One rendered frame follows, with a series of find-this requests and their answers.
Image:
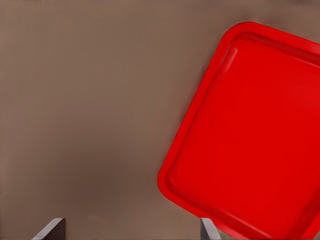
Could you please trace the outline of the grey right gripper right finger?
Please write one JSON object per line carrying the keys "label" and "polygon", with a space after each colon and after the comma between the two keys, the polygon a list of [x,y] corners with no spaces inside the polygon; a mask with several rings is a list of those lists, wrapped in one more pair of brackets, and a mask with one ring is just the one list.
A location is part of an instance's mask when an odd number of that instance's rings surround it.
{"label": "grey right gripper right finger", "polygon": [[200,240],[222,240],[218,229],[210,218],[200,218]]}

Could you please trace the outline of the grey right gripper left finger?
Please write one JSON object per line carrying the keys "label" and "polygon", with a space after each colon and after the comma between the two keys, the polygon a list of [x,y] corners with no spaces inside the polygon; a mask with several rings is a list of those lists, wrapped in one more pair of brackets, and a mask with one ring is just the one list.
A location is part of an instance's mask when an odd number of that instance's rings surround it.
{"label": "grey right gripper left finger", "polygon": [[66,240],[66,219],[54,218],[31,240]]}

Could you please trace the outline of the red rectangular tray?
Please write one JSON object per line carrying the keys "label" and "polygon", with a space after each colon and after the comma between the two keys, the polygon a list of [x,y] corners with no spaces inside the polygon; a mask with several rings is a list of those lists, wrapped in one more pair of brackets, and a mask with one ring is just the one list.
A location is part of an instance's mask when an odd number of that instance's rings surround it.
{"label": "red rectangular tray", "polygon": [[320,231],[320,43],[256,22],[222,36],[157,176],[239,239]]}

